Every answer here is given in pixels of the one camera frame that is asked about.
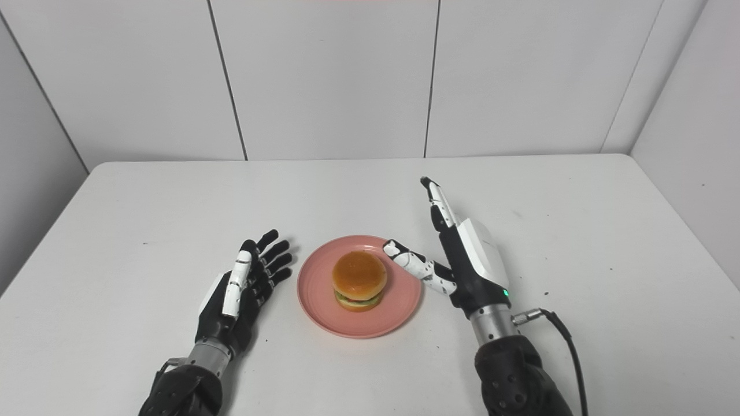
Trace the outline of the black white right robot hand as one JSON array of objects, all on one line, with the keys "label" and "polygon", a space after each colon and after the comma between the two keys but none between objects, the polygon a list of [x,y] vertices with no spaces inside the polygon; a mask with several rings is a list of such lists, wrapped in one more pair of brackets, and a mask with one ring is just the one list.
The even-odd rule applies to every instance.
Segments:
[{"label": "black white right robot hand", "polygon": [[382,247],[386,257],[426,287],[449,297],[466,318],[486,306],[510,307],[508,278],[488,229],[471,218],[460,221],[435,181],[421,177],[420,182],[427,192],[431,222],[449,265],[433,261],[394,239],[386,240]]}]

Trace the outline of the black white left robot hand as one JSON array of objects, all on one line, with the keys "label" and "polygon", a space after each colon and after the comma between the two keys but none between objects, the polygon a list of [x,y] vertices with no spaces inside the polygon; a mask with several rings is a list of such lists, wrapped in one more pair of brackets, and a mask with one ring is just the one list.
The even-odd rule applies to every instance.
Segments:
[{"label": "black white left robot hand", "polygon": [[288,240],[278,230],[265,233],[257,242],[247,239],[239,248],[230,271],[220,274],[204,299],[198,317],[195,342],[217,341],[232,357],[251,342],[252,326],[275,287],[288,279],[293,255]]}]

